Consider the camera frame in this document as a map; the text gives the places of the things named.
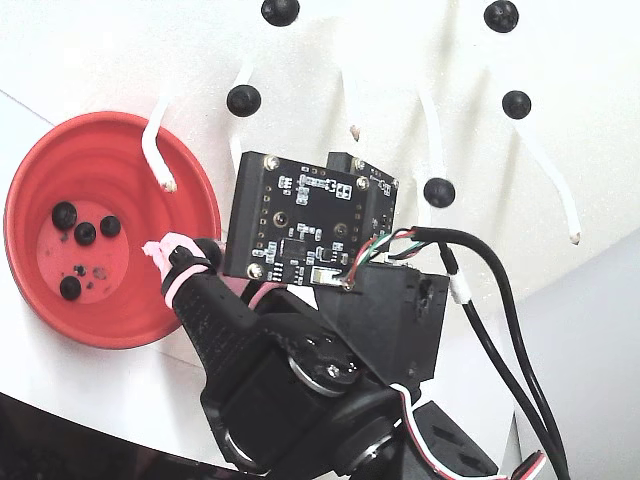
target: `black circuit board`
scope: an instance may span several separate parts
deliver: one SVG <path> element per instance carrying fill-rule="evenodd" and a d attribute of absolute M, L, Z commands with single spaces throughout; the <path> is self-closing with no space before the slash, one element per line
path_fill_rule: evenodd
<path fill-rule="evenodd" d="M 295 285 L 342 285 L 340 277 L 370 238 L 363 227 L 372 215 L 367 205 L 377 183 L 364 182 L 363 188 L 360 177 L 244 153 L 224 273 Z"/>
<path fill-rule="evenodd" d="M 370 192 L 365 207 L 363 236 L 371 238 L 391 233 L 396 210 L 399 182 L 391 175 L 377 169 L 364 160 L 344 152 L 331 152 L 327 168 L 369 179 Z M 381 249 L 389 250 L 389 244 Z"/>

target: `black cable bundle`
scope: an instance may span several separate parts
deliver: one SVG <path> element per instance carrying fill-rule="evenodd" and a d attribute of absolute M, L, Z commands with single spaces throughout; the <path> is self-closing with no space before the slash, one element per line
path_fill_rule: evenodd
<path fill-rule="evenodd" d="M 562 438 L 560 436 L 560 431 L 555 418 L 553 417 L 551 408 L 549 407 L 549 403 L 547 402 L 538 379 L 533 371 L 529 356 L 527 355 L 524 340 L 522 338 L 522 331 L 520 329 L 520 323 L 518 321 L 518 312 L 513 299 L 511 284 L 509 283 L 509 277 L 502 265 L 502 262 L 486 243 L 469 233 L 444 228 L 413 227 L 412 230 L 415 232 L 412 236 L 414 241 L 438 243 L 442 260 L 447 268 L 447 273 L 451 275 L 458 273 L 458 268 L 455 256 L 448 247 L 448 243 L 469 248 L 479 255 L 491 269 L 500 289 L 500 295 L 507 318 L 507 325 L 509 327 L 509 334 L 516 353 L 516 358 L 518 359 L 518 364 L 520 365 L 527 385 L 529 386 L 531 395 L 540 410 L 540 415 L 491 341 L 491 338 L 484 328 L 482 320 L 480 319 L 472 301 L 463 305 L 464 311 L 474 332 L 476 333 L 476 336 L 489 356 L 489 359 L 524 411 L 529 422 L 531 422 L 536 435 L 544 449 L 547 451 L 547 455 L 549 456 L 549 460 L 553 465 L 556 475 L 560 480 L 570 480 L 566 454 Z"/>

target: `black ball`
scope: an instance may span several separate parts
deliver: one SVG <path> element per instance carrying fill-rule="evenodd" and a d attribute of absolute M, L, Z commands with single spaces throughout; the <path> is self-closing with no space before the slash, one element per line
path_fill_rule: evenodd
<path fill-rule="evenodd" d="M 60 282 L 60 295 L 66 300 L 75 300 L 82 293 L 82 285 L 76 277 L 64 277 Z"/>
<path fill-rule="evenodd" d="M 524 92 L 512 90 L 502 98 L 502 109 L 509 118 L 522 120 L 531 112 L 531 99 Z"/>
<path fill-rule="evenodd" d="M 300 13 L 298 0 L 264 0 L 262 16 L 274 27 L 291 25 Z"/>
<path fill-rule="evenodd" d="M 89 222 L 79 223 L 73 232 L 73 236 L 79 245 L 86 247 L 91 245 L 96 239 L 96 227 Z"/>
<path fill-rule="evenodd" d="M 236 117 L 249 117 L 262 105 L 260 92 L 251 85 L 233 87 L 227 95 L 227 108 Z"/>
<path fill-rule="evenodd" d="M 121 228 L 120 220 L 113 215 L 108 215 L 100 221 L 100 232 L 102 232 L 105 237 L 115 237 L 120 233 Z"/>
<path fill-rule="evenodd" d="M 432 178 L 424 186 L 424 198 L 432 207 L 447 208 L 456 199 L 456 189 L 449 180 Z"/>
<path fill-rule="evenodd" d="M 509 33 L 516 28 L 519 19 L 520 14 L 516 6 L 506 0 L 493 2 L 484 11 L 484 22 L 498 33 Z"/>
<path fill-rule="evenodd" d="M 73 204 L 69 202 L 60 202 L 53 207 L 51 220 L 53 220 L 53 225 L 58 230 L 69 230 L 76 224 L 76 220 L 78 220 L 78 211 Z"/>

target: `red bowl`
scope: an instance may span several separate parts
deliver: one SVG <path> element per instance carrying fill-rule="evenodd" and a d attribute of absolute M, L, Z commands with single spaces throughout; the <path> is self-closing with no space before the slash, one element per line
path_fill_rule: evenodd
<path fill-rule="evenodd" d="M 178 191 L 166 193 L 158 185 L 142 153 L 146 124 L 128 113 L 98 112 L 58 125 L 27 154 L 7 197 L 5 247 L 23 297 L 53 328 L 96 347 L 144 345 L 180 325 L 163 302 L 158 270 L 142 252 L 147 240 L 170 231 L 220 234 L 220 214 L 204 170 L 165 129 L 158 134 L 158 149 Z M 73 229 L 65 234 L 53 226 L 52 209 L 65 200 L 76 206 L 77 223 L 96 227 L 92 245 L 80 246 Z M 100 233 L 100 220 L 108 214 L 122 223 L 115 238 Z M 79 276 L 76 266 L 86 274 Z M 60 294 L 67 275 L 82 284 L 75 301 Z"/>

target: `wire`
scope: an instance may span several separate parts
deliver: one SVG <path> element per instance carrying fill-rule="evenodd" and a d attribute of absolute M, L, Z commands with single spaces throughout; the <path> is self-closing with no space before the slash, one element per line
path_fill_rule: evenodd
<path fill-rule="evenodd" d="M 355 259 L 353 261 L 353 266 L 351 267 L 351 269 L 347 273 L 347 276 L 344 279 L 345 285 L 349 287 L 353 287 L 353 285 L 355 284 L 356 271 L 361 265 L 364 265 L 371 258 L 375 258 L 377 256 L 376 250 L 386 245 L 387 243 L 390 243 L 394 240 L 398 240 L 400 238 L 410 237 L 412 234 L 413 232 L 408 228 L 399 228 L 393 233 L 382 235 L 381 237 L 373 237 L 369 239 L 367 242 L 365 242 L 365 244 L 362 245 L 362 247 L 360 247 L 360 250 L 356 254 Z"/>
<path fill-rule="evenodd" d="M 522 331 L 520 330 L 520 324 L 518 321 L 518 312 L 516 310 L 515 301 L 513 299 L 511 284 L 509 283 L 509 277 L 507 276 L 507 272 L 504 269 L 502 262 L 486 243 L 469 233 L 461 232 L 459 230 L 422 227 L 413 227 L 412 231 L 415 232 L 415 234 L 413 235 L 413 239 L 416 241 L 447 242 L 467 247 L 478 254 L 491 269 L 500 289 L 500 295 L 502 297 L 502 303 L 507 318 L 511 341 L 516 353 L 516 358 L 518 359 L 518 363 L 520 365 L 520 368 L 522 369 L 522 373 L 525 377 L 527 385 L 529 386 L 531 394 L 536 404 L 538 405 L 538 408 L 540 409 L 542 420 L 544 421 L 546 429 L 548 430 L 548 433 L 552 439 L 552 444 L 557 448 L 557 452 L 561 460 L 561 465 L 564 466 L 562 470 L 566 472 L 566 475 L 564 477 L 559 477 L 561 479 L 569 478 L 566 454 L 564 445 L 562 443 L 562 438 L 560 436 L 560 431 L 527 355 L 524 340 L 522 338 Z M 551 454 L 549 455 L 549 458 L 554 464 L 554 469 L 557 468 L 557 459 L 554 462 Z"/>
<path fill-rule="evenodd" d="M 502 359 L 502 356 L 491 340 L 489 333 L 485 329 L 484 324 L 482 323 L 482 320 L 480 319 L 480 316 L 478 315 L 478 312 L 473 305 L 473 301 L 469 301 L 469 303 L 463 305 L 462 308 L 464 309 L 464 313 L 469 319 L 471 328 L 473 328 L 473 331 L 478 337 L 478 340 L 480 340 L 482 348 L 484 348 L 484 351 L 487 353 L 489 360 L 491 360 L 491 363 L 498 371 L 498 374 L 507 385 L 507 388 L 509 389 L 513 397 L 516 399 L 516 402 L 518 402 L 518 405 L 520 405 L 520 408 L 524 412 L 527 420 L 529 420 L 529 423 L 533 427 L 536 436 L 540 440 L 540 443 L 547 451 L 547 455 L 549 455 L 549 460 L 551 460 L 551 464 L 553 465 L 553 469 L 556 472 L 556 475 L 561 480 L 569 479 L 569 473 L 567 471 L 566 465 L 564 464 L 563 459 L 560 456 L 560 453 L 558 452 L 553 439 L 551 438 L 551 435 L 547 431 L 542 419 L 531 403 L 531 400 L 529 400 L 526 392 L 520 386 L 520 384 L 516 380 L 516 377 L 513 376 L 513 373 L 511 373 L 511 370 L 509 370 L 509 367 L 507 367 L 507 364 Z"/>
<path fill-rule="evenodd" d="M 394 390 L 400 392 L 400 396 L 402 397 L 402 413 L 404 418 L 404 423 L 411 437 L 413 443 L 415 444 L 418 452 L 420 453 L 420 457 L 424 460 L 424 462 L 436 473 L 440 478 L 444 480 L 465 480 L 465 479 L 474 479 L 474 480 L 509 480 L 509 477 L 506 475 L 490 475 L 484 477 L 465 477 L 459 475 L 452 470 L 450 470 L 446 465 L 440 462 L 431 450 L 429 450 L 429 446 L 427 442 L 424 440 L 424 437 L 420 433 L 420 429 L 416 423 L 416 419 L 413 415 L 413 408 L 411 406 L 411 393 L 409 390 L 398 383 L 394 383 L 389 385 Z M 542 470 L 542 466 L 544 466 L 544 454 L 542 452 L 538 452 L 538 458 L 536 462 L 527 469 L 523 476 L 517 477 L 519 480 L 533 479 L 538 475 L 540 470 Z"/>

